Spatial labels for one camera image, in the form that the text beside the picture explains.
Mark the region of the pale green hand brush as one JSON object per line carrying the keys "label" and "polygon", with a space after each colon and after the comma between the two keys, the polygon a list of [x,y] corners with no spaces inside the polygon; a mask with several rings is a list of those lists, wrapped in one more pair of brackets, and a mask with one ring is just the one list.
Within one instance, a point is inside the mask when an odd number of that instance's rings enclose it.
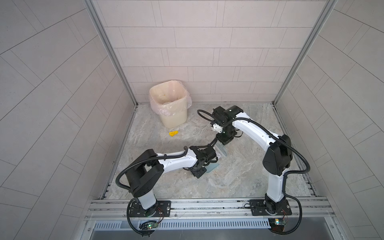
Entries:
{"label": "pale green hand brush", "polygon": [[220,151],[222,156],[224,157],[228,156],[228,151],[221,142],[216,143],[216,148]]}

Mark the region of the yellow paper scrap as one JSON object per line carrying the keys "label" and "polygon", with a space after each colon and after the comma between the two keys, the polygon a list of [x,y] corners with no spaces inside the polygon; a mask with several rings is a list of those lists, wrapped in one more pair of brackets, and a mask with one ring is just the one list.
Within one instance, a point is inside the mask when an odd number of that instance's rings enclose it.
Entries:
{"label": "yellow paper scrap", "polygon": [[178,133],[179,133],[179,131],[172,131],[172,132],[169,132],[169,135],[171,137],[173,137],[173,136],[177,135]]}

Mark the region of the pale green dustpan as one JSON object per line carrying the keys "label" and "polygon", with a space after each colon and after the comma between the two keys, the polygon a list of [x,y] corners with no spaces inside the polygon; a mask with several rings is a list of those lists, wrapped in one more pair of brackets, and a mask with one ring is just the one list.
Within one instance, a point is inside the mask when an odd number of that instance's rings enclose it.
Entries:
{"label": "pale green dustpan", "polygon": [[212,172],[215,168],[217,168],[220,164],[218,163],[210,163],[209,165],[205,166],[206,168],[206,173]]}

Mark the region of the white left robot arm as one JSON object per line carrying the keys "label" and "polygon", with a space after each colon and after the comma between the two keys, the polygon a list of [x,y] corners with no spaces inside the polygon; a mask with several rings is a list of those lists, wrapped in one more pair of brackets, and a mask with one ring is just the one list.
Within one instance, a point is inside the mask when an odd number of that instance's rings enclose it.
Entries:
{"label": "white left robot arm", "polygon": [[153,149],[148,149],[117,175],[115,183],[131,193],[143,211],[151,215],[158,207],[153,188],[160,177],[183,169],[200,178],[207,172],[207,166],[218,161],[214,149],[217,141],[214,138],[205,146],[185,146],[183,151],[170,154],[157,154]]}

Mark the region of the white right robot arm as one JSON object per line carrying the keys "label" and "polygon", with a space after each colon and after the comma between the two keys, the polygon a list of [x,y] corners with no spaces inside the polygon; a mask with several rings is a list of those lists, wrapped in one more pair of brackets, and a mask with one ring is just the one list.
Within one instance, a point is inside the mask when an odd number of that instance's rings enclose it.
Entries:
{"label": "white right robot arm", "polygon": [[290,137],[270,132],[238,106],[226,110],[217,107],[211,114],[205,110],[197,110],[197,113],[211,123],[212,129],[217,132],[216,140],[223,145],[236,138],[237,131],[242,131],[265,151],[263,167],[269,173],[269,180],[264,209],[269,215],[282,212],[288,205],[288,175],[306,174],[311,170],[307,159],[292,147]]}

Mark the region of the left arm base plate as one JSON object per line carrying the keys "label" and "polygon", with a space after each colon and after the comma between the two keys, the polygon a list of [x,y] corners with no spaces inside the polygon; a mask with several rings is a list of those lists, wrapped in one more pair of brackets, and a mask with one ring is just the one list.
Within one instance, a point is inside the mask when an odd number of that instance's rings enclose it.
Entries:
{"label": "left arm base plate", "polygon": [[138,200],[134,200],[127,208],[127,215],[133,218],[159,218],[169,217],[171,201],[157,201],[155,205],[144,209]]}

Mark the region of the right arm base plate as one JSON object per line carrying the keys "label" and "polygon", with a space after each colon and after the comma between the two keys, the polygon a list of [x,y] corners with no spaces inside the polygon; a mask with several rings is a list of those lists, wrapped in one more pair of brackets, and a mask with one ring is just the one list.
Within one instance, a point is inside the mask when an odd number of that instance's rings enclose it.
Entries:
{"label": "right arm base plate", "polygon": [[253,216],[282,216],[292,215],[292,210],[286,198],[275,203],[273,200],[249,200]]}

